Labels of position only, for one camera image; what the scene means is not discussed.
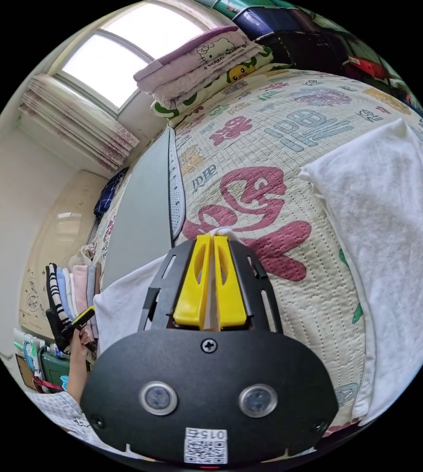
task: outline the patterned bedspread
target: patterned bedspread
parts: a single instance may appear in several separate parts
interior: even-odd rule
[[[186,198],[177,243],[230,226],[269,273],[286,335],[324,362],[340,410],[326,434],[356,422],[365,322],[349,269],[302,166],[413,110],[365,84],[285,70],[242,79],[176,128]]]

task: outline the green storage box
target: green storage box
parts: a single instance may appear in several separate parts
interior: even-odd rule
[[[41,353],[41,366],[44,378],[47,382],[54,385],[62,386],[62,380],[60,377],[63,375],[69,375],[69,364],[70,362],[68,359],[59,359],[46,350]]]

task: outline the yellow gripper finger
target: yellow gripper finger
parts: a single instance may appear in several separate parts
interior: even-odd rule
[[[178,325],[203,330],[208,301],[211,235],[197,236],[173,319]]]
[[[214,251],[216,306],[221,331],[223,328],[244,325],[247,315],[226,236],[215,236]]]

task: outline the white towel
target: white towel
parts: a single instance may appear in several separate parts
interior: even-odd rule
[[[69,311],[72,317],[75,319],[74,304],[72,302],[72,288],[71,288],[70,272],[68,269],[62,269],[62,273],[64,274],[64,279],[65,279],[65,292],[67,295],[67,303],[69,305]]]
[[[237,240],[229,228],[218,228],[210,234],[220,234],[230,240]],[[101,353],[115,342],[138,331],[147,289],[165,257],[166,255],[125,275],[93,297]],[[213,283],[214,265],[210,264],[210,285]],[[212,303],[213,299],[209,297],[208,312],[213,310]]]
[[[423,145],[403,120],[305,166],[364,312],[367,356],[354,417],[376,419],[423,364]]]
[[[69,274],[69,280],[70,280],[70,293],[72,297],[72,310],[75,318],[80,314],[78,309],[77,309],[77,303],[75,301],[75,285],[74,285],[74,274],[70,273]]]

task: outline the hand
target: hand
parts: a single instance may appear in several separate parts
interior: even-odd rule
[[[92,341],[84,329],[81,331],[75,329],[70,342],[70,357],[85,360],[88,354],[88,347],[85,344]]]

